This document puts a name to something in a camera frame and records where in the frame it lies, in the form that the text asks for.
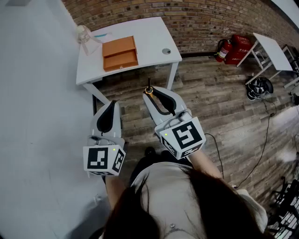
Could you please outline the person's grey shirt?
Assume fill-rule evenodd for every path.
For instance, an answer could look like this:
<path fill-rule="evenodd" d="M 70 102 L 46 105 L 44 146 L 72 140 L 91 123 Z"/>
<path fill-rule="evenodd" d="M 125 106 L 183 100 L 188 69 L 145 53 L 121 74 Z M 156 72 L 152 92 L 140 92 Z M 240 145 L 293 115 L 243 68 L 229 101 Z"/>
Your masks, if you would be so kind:
<path fill-rule="evenodd" d="M 128 208 L 128 239 L 268 239 L 266 212 L 247 191 L 177 163 L 142 170 Z"/>

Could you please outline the clear bottle with pale cap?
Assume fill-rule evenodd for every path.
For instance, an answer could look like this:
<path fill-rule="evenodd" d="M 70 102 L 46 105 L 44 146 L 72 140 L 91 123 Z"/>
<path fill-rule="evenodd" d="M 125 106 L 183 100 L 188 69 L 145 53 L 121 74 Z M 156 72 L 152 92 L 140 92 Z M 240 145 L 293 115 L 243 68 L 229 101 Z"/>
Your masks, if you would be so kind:
<path fill-rule="evenodd" d="M 79 25 L 76 28 L 79 43 L 86 43 L 91 39 L 91 32 L 89 28 L 84 25 Z"/>

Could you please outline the red fire extinguisher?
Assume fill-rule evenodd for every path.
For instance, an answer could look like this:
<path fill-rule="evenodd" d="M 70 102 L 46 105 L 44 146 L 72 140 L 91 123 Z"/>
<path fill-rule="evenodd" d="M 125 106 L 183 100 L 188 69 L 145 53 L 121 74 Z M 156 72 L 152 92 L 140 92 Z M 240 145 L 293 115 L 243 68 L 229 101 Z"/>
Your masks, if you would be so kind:
<path fill-rule="evenodd" d="M 227 54 L 229 53 L 229 51 L 232 49 L 233 45 L 232 42 L 230 40 L 227 39 L 221 39 L 218 42 L 218 46 L 217 46 L 217 52 L 214 55 L 215 59 L 217 62 L 222 62 L 225 57 L 227 56 Z"/>

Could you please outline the orange storage box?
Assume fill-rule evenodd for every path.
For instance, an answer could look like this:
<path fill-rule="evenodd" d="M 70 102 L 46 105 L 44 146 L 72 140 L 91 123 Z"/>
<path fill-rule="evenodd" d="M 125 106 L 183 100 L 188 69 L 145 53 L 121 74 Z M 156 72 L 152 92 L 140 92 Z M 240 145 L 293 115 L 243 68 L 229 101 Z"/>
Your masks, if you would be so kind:
<path fill-rule="evenodd" d="M 137 49 L 133 36 L 106 42 L 102 45 L 105 72 L 138 65 Z"/>

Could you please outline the black bundle of gear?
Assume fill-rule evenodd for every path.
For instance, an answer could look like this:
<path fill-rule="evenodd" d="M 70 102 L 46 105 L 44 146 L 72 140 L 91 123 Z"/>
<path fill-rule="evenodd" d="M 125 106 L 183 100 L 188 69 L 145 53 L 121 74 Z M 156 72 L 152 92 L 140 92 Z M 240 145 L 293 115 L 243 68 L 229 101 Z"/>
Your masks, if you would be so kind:
<path fill-rule="evenodd" d="M 264 76 L 257 77 L 245 86 L 247 91 L 247 98 L 251 101 L 256 99 L 261 100 L 265 95 L 272 94 L 274 92 L 271 81 Z"/>

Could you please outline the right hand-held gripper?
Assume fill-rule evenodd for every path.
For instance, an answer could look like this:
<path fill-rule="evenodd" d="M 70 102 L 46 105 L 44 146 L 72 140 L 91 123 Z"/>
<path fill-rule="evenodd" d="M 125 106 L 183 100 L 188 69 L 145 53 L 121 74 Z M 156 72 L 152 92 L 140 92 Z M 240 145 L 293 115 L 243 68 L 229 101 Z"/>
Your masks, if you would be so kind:
<path fill-rule="evenodd" d="M 152 88 L 153 96 L 166 110 L 162 112 L 149 94 L 142 94 L 149 114 L 156 125 L 155 133 L 177 160 L 188 158 L 189 155 L 201 149 L 206 142 L 199 119 L 191 115 L 191 111 L 187 110 L 182 98 L 175 92 L 163 87 L 153 86 Z"/>

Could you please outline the red fire extinguisher cabinet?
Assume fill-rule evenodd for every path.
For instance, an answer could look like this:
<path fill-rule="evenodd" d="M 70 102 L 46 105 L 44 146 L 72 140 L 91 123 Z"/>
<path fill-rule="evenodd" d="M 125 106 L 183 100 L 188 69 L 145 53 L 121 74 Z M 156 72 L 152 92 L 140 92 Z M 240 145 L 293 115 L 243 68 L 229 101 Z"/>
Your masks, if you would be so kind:
<path fill-rule="evenodd" d="M 225 64 L 237 65 L 251 49 L 253 44 L 250 39 L 240 35 L 233 35 L 231 38 L 232 49 L 225 57 Z"/>

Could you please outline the white table with white frame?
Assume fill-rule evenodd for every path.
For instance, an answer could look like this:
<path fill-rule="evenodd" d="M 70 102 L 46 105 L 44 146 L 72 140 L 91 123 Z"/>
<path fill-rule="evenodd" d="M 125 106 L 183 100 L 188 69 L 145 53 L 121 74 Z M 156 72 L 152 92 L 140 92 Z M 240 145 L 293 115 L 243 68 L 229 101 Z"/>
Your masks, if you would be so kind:
<path fill-rule="evenodd" d="M 252 54 L 256 59 L 259 67 L 261 68 L 261 70 L 257 74 L 255 74 L 250 80 L 248 80 L 245 83 L 246 86 L 249 85 L 255 79 L 257 79 L 259 76 L 261 76 L 261 74 L 264 73 L 271 66 L 274 66 L 277 72 L 273 76 L 271 76 L 269 80 L 273 79 L 282 71 L 296 72 L 291 67 L 290 62 L 285 55 L 285 49 L 282 50 L 279 44 L 274 39 L 257 33 L 253 33 L 253 35 L 256 38 L 255 43 L 246 53 L 246 55 L 241 59 L 241 61 L 236 65 L 237 67 L 239 67 L 243 63 L 243 61 L 248 57 L 248 55 Z M 257 56 L 257 54 L 261 53 L 261 51 L 264 51 L 267 55 L 266 58 L 264 58 L 263 55 L 261 55 L 263 61 L 260 61 Z"/>

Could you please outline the black office chair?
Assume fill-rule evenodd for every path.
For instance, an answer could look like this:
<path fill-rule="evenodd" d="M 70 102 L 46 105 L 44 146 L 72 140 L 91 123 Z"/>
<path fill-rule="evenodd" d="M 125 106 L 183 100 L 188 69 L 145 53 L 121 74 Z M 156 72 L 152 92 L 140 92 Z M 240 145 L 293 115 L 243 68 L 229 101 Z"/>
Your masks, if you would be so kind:
<path fill-rule="evenodd" d="M 268 230 L 275 239 L 299 239 L 299 181 L 281 177 L 282 187 L 272 191 L 275 200 L 270 204 Z"/>

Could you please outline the person's right forearm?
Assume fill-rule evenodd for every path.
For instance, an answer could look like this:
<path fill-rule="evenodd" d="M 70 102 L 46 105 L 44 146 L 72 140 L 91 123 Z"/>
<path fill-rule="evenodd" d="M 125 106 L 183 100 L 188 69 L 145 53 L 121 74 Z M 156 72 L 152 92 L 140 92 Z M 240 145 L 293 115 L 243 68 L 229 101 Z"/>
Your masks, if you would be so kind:
<path fill-rule="evenodd" d="M 216 165 L 201 150 L 194 152 L 188 157 L 192 166 L 197 171 L 205 172 L 215 178 L 222 178 L 221 172 L 218 170 Z"/>

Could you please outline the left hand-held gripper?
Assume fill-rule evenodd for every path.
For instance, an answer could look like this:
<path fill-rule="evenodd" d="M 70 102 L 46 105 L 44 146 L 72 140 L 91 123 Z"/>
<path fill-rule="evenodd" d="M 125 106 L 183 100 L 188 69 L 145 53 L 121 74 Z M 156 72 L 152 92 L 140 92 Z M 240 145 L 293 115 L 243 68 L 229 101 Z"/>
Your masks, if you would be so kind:
<path fill-rule="evenodd" d="M 98 176 L 119 175 L 126 153 L 117 101 L 112 100 L 97 111 L 91 121 L 91 133 L 83 147 L 84 171 Z"/>

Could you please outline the person's left forearm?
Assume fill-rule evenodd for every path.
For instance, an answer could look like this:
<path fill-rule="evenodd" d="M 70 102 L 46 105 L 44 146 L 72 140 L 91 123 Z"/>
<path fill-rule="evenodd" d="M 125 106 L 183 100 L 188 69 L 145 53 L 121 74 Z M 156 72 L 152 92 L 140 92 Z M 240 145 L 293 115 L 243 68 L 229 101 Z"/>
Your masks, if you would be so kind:
<path fill-rule="evenodd" d="M 110 208 L 113 210 L 126 186 L 118 176 L 106 176 L 105 185 Z"/>

